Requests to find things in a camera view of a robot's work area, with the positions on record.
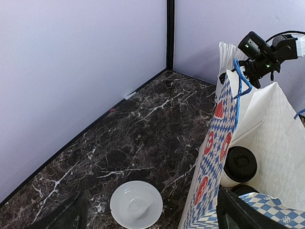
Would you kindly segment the white paper cup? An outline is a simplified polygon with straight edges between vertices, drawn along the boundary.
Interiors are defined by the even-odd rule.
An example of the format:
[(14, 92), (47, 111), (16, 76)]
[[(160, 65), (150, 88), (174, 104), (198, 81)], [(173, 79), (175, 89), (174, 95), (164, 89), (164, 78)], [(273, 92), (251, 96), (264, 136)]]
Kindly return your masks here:
[(223, 187), (235, 187), (241, 183), (247, 182), (246, 179), (240, 179), (231, 176), (230, 172), (224, 168), (220, 179), (220, 185)]

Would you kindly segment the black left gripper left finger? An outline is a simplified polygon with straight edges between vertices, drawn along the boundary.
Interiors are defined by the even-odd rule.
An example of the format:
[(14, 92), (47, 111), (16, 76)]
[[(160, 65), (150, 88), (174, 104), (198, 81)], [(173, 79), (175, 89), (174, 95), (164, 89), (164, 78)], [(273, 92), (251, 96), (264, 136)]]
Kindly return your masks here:
[(27, 229), (86, 229), (88, 200), (83, 192), (77, 192), (46, 217), (32, 223)]

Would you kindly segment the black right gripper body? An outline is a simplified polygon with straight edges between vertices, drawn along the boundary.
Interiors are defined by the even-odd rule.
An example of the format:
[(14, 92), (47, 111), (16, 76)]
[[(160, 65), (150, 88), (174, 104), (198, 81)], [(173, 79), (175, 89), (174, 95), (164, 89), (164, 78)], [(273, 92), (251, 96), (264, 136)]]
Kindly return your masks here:
[(256, 61), (251, 60), (244, 60), (244, 61), (238, 61), (240, 66), (244, 67), (244, 76), (248, 79), (248, 81), (251, 83), (252, 86), (259, 89), (261, 88), (260, 85), (260, 75), (259, 71), (256, 67)]

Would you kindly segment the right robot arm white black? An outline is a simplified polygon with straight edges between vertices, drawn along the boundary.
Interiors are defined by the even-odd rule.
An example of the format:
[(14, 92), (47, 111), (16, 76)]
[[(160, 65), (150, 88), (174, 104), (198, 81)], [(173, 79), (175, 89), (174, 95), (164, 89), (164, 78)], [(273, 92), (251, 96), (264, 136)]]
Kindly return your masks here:
[(239, 61), (244, 67), (244, 75), (252, 86), (260, 88), (259, 80), (270, 74), (274, 80), (274, 72), (280, 72), (284, 61), (295, 60), (305, 56), (305, 33), (303, 31), (285, 31), (264, 41), (255, 32), (249, 32), (239, 43), (248, 59)]

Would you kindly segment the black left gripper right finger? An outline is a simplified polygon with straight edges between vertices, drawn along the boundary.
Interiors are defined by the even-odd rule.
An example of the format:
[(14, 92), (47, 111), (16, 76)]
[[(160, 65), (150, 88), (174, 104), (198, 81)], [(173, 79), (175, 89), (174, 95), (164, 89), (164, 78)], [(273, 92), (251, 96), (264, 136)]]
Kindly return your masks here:
[(280, 199), (256, 192), (238, 196), (218, 189), (216, 216), (220, 229), (289, 229), (291, 210)]

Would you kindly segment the blue checkered paper bag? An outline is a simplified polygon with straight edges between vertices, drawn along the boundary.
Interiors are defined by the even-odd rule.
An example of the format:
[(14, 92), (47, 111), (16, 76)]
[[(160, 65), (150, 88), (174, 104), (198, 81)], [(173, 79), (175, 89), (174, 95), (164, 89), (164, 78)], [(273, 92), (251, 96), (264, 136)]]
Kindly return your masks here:
[(258, 170), (248, 184), (258, 195), (244, 200), (290, 229), (305, 226), (305, 128), (278, 83), (249, 87), (233, 71), (242, 52), (232, 44), (219, 43), (224, 83), (216, 87), (217, 107), (200, 147), (191, 188), (179, 223), (181, 229), (216, 229), (219, 186), (226, 184), (224, 165), (232, 146), (249, 149)]

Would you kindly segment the black plastic cup lid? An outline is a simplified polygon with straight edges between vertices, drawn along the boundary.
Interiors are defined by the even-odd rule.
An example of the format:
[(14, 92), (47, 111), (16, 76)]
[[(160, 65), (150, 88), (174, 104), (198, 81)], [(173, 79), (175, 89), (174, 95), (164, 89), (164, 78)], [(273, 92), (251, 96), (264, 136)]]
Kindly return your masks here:
[(252, 151), (242, 146), (229, 148), (224, 172), (235, 182), (250, 181), (257, 172), (257, 161)]

